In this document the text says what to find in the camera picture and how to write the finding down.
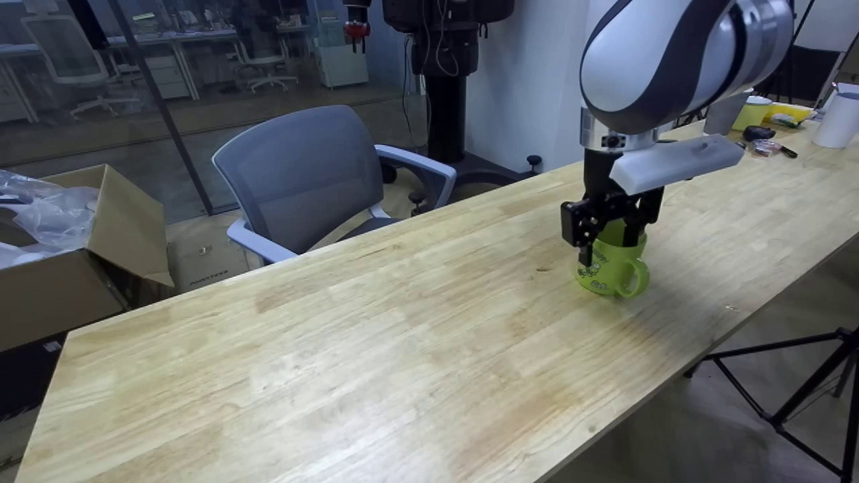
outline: chair armrest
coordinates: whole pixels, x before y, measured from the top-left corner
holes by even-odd
[[[433,194],[431,195],[433,209],[451,201],[451,194],[458,186],[458,169],[451,169],[448,165],[440,165],[435,159],[428,159],[428,156],[420,156],[411,151],[401,151],[392,144],[376,144],[376,156],[386,165],[415,169],[424,179],[428,194]]]
[[[298,258],[296,253],[290,253],[290,250],[275,244],[272,238],[251,232],[243,218],[235,220],[231,229],[227,229],[227,237],[231,237],[231,241],[248,248],[251,253],[262,256],[268,264],[283,264],[283,261]]]

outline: tripod stand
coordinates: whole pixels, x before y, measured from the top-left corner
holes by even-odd
[[[841,346],[802,381],[802,387],[777,410],[768,414],[753,394],[749,390],[735,378],[735,372],[725,366],[731,358],[745,358],[745,355],[761,355],[761,352],[780,352],[790,346],[809,346],[809,343],[824,343],[824,342],[841,342]],[[835,330],[824,336],[812,336],[812,339],[792,339],[792,342],[780,342],[780,343],[764,343],[764,346],[746,346],[746,350],[734,350],[734,352],[715,352],[703,359],[713,359],[725,378],[742,391],[742,397],[756,407],[756,414],[768,421],[784,441],[798,446],[802,454],[832,469],[841,483],[853,480],[853,460],[858,460],[858,427],[859,427],[859,375],[858,359],[859,359],[859,330]],[[853,391],[852,391],[852,415],[847,427],[847,446],[843,446],[843,464],[839,466],[812,446],[807,446],[800,437],[794,437],[784,423],[788,418],[839,370],[843,367],[839,385],[835,385],[835,397],[847,390],[848,378],[853,375]]]

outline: plastic bag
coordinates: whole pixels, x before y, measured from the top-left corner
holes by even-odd
[[[0,205],[17,213],[13,224],[39,244],[17,250],[3,248],[3,261],[32,261],[32,256],[74,253],[87,248],[96,216],[99,190],[63,187],[54,182],[23,178],[0,169]]]

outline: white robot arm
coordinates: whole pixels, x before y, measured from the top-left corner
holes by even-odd
[[[792,0],[613,2],[580,69],[585,198],[561,206],[582,265],[609,220],[627,220],[627,244],[637,244],[658,220],[664,186],[742,159],[722,136],[662,144],[656,130],[765,80],[790,44]]]

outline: wooden tabletop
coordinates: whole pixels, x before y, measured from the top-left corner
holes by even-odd
[[[568,167],[70,336],[20,480],[537,480],[859,232],[859,151],[668,190],[652,287],[572,283]]]

